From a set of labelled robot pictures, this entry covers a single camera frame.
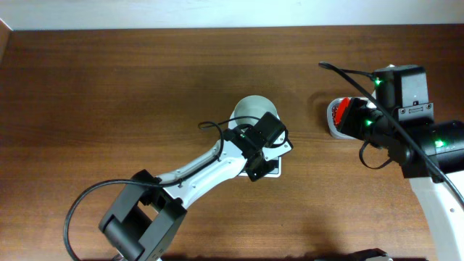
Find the red measuring scoop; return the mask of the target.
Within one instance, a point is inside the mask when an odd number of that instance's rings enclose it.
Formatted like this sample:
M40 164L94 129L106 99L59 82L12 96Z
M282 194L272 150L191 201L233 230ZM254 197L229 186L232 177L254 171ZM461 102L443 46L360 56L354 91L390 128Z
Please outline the red measuring scoop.
M336 127L341 123L344 111L349 106L350 100L351 99L349 97L345 97L338 104L338 110L337 110L336 116L333 117L333 123Z

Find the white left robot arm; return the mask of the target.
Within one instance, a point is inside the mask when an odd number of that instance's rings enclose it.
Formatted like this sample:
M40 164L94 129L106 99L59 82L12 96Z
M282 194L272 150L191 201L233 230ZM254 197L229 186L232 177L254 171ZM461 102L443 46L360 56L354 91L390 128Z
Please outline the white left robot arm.
M99 223L124 260L159 260L187 209L208 191L241 173L256 181L278 169L291 151L286 131L267 139L250 128L228 129L205 154L170 173L136 173Z

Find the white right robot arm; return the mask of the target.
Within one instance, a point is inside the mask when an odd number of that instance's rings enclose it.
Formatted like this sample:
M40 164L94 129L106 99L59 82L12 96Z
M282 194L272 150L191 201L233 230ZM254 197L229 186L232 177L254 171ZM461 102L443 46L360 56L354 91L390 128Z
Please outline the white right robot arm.
M435 122L421 66L390 65L367 77L373 94L342 101L337 131L387 150L418 198L438 259L462 260L463 122Z

